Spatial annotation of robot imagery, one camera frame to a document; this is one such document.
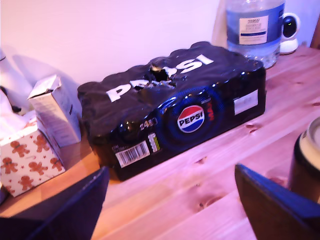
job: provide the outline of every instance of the security camera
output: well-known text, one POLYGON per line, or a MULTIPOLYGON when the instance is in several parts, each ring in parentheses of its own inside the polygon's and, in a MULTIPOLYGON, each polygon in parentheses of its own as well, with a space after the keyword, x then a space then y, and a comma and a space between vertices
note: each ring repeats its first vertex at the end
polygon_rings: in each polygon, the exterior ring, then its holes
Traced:
POLYGON ((300 25, 300 18, 296 14, 287 12, 283 15, 280 54, 291 54, 298 48, 299 44, 296 35, 300 25))

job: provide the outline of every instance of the tin can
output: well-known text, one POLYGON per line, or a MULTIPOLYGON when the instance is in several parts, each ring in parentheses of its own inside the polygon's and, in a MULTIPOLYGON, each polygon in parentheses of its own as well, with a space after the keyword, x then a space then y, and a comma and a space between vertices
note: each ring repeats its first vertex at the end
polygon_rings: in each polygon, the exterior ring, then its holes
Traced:
POLYGON ((288 188, 320 203, 320 117, 295 142, 288 188))

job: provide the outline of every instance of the pepsi multipack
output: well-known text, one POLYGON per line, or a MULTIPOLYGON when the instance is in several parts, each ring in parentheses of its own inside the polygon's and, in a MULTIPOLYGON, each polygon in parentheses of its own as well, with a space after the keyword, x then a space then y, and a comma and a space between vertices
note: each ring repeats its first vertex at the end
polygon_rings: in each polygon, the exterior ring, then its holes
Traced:
POLYGON ((126 180, 264 113, 266 70, 208 42, 78 88, 100 164, 126 180))

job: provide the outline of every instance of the wood grain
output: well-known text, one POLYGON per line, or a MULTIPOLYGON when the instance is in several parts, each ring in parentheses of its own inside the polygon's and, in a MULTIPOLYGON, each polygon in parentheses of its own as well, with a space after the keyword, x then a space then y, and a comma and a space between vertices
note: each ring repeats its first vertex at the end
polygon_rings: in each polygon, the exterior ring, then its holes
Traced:
MULTIPOLYGON (((267 70, 266 112, 125 182, 111 180, 93 240, 255 239, 236 190, 242 163, 286 185, 298 135, 320 115, 320 51, 300 47, 267 70)), ((0 216, 46 199, 96 170, 85 139, 62 149, 68 171, 9 199, 0 216)))

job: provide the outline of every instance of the can lid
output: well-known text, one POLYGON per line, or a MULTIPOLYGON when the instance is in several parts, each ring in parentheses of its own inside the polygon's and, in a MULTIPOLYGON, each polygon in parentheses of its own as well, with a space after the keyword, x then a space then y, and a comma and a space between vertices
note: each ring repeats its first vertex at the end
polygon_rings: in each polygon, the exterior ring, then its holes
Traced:
POLYGON ((313 120, 306 131, 308 140, 320 152, 320 117, 313 120))
POLYGON ((301 135, 300 149, 306 160, 320 171, 320 117, 313 120, 301 135))

